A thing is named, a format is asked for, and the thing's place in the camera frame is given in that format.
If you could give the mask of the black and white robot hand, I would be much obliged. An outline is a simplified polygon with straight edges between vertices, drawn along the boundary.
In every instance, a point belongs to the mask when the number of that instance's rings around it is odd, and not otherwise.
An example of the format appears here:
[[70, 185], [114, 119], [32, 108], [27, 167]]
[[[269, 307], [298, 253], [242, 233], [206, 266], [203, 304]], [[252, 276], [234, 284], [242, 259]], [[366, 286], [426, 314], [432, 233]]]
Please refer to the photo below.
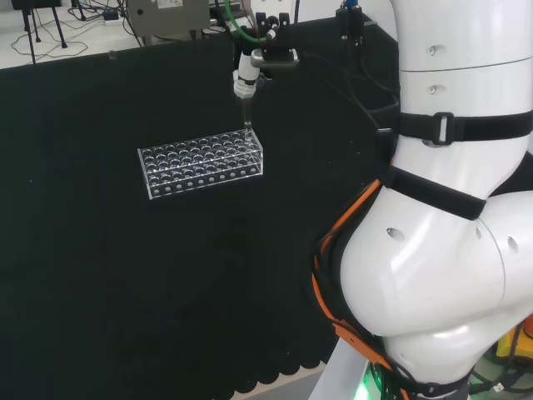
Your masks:
[[256, 27], [236, 25], [236, 69], [233, 90], [241, 100], [251, 99], [260, 75], [266, 77], [276, 69], [294, 68], [300, 62], [289, 44], [291, 16], [288, 12], [269, 15], [256, 13]]

